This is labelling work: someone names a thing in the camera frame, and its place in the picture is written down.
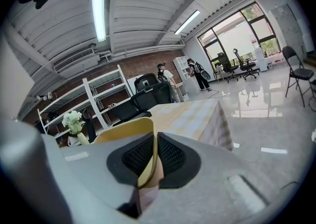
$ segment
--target white shirt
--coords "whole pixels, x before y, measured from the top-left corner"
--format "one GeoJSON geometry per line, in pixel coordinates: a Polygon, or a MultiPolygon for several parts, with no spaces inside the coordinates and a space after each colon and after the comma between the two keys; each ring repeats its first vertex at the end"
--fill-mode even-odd
{"type": "Polygon", "coordinates": [[[168,79],[170,85],[174,85],[174,83],[170,80],[173,77],[172,73],[168,70],[164,70],[163,74],[168,79]]]}

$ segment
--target large window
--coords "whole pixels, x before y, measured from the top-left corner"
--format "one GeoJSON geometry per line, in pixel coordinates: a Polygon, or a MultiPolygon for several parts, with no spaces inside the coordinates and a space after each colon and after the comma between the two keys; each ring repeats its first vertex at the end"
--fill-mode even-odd
{"type": "Polygon", "coordinates": [[[198,37],[213,69],[218,62],[218,53],[223,52],[231,65],[239,65],[233,53],[238,49],[242,59],[255,60],[254,50],[261,46],[265,55],[269,56],[279,51],[279,45],[273,29],[258,4],[254,3],[243,8],[221,23],[209,29],[198,37]]]}

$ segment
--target ceiling beam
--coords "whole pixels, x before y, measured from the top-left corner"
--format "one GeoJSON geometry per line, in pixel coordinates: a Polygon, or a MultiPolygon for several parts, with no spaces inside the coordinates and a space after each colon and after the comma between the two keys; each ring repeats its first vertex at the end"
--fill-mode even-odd
{"type": "Polygon", "coordinates": [[[43,57],[36,49],[34,49],[17,31],[16,29],[9,23],[8,20],[4,20],[3,22],[3,31],[7,37],[7,39],[23,54],[32,59],[34,62],[39,65],[45,67],[49,71],[54,74],[62,77],[59,73],[57,73],[53,68],[51,63],[43,57]]]}
{"type": "MultiPolygon", "coordinates": [[[[171,17],[170,21],[168,22],[168,24],[164,27],[164,31],[170,31],[170,29],[172,28],[172,26],[178,22],[178,20],[180,19],[180,17],[182,16],[182,14],[194,3],[195,0],[186,0],[181,7],[177,10],[177,12],[171,17]]],[[[155,42],[155,46],[158,46],[159,43],[162,41],[162,39],[164,38],[164,36],[166,35],[166,33],[161,33],[156,42],[155,42]]]]}
{"type": "Polygon", "coordinates": [[[228,13],[229,11],[233,10],[234,8],[240,7],[240,4],[244,3],[248,0],[234,0],[224,6],[223,8],[219,9],[216,13],[208,17],[205,21],[203,21],[202,24],[200,24],[196,29],[194,29],[192,32],[190,32],[185,38],[183,38],[184,42],[187,42],[189,39],[191,39],[193,36],[195,36],[198,32],[200,32],[202,29],[204,29],[206,26],[208,26],[210,23],[215,21],[216,19],[223,16],[223,14],[228,13]]]}
{"type": "Polygon", "coordinates": [[[110,46],[111,46],[111,52],[114,54],[114,10],[115,10],[115,1],[116,0],[110,0],[110,7],[109,7],[109,31],[110,31],[110,46]]]}

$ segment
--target checkered tablecloth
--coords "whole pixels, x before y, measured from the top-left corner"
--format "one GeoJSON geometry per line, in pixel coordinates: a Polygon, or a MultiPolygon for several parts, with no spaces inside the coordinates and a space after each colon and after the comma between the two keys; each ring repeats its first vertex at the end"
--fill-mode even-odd
{"type": "Polygon", "coordinates": [[[219,101],[200,100],[157,105],[149,110],[158,132],[192,138],[233,150],[228,123],[219,101]]]}

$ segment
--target brick wall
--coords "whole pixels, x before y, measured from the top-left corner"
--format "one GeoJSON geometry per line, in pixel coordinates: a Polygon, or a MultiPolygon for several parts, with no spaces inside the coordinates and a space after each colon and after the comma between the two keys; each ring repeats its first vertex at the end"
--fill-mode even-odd
{"type": "MultiPolygon", "coordinates": [[[[131,77],[135,77],[140,74],[147,74],[147,73],[154,73],[157,74],[158,69],[157,65],[159,63],[166,63],[166,69],[169,70],[173,74],[173,78],[176,81],[176,83],[181,82],[181,78],[173,64],[173,59],[176,57],[184,56],[182,50],[176,50],[176,51],[163,51],[163,52],[155,52],[155,53],[149,53],[145,55],[140,55],[128,59],[124,59],[121,61],[113,62],[101,67],[96,68],[93,71],[89,71],[85,74],[82,74],[70,81],[68,81],[66,84],[60,86],[57,88],[53,93],[57,94],[57,97],[60,97],[64,95],[65,93],[69,92],[70,90],[74,89],[75,87],[82,84],[82,79],[87,78],[87,80],[94,79],[98,76],[101,76],[105,73],[114,71],[117,69],[117,64],[120,65],[122,72],[125,76],[125,79],[129,79],[131,77]]],[[[103,86],[100,86],[97,91],[100,93],[103,90],[109,89],[111,84],[114,83],[115,86],[120,84],[120,79],[114,80],[112,82],[109,82],[103,86]]],[[[107,107],[109,104],[120,102],[128,97],[127,93],[125,91],[121,91],[115,95],[110,96],[109,98],[105,98],[102,100],[102,104],[104,107],[107,107]]],[[[73,100],[71,103],[64,105],[60,109],[58,109],[57,113],[63,113],[64,111],[70,109],[74,105],[84,101],[87,99],[86,94],[81,95],[80,97],[76,98],[76,100],[73,100]]],[[[39,120],[37,109],[42,110],[46,106],[50,104],[50,101],[42,101],[40,102],[32,111],[29,112],[28,115],[25,116],[23,119],[24,122],[27,122],[29,124],[34,124],[37,120],[39,120]]],[[[93,109],[89,109],[91,114],[94,114],[93,109]]]]}

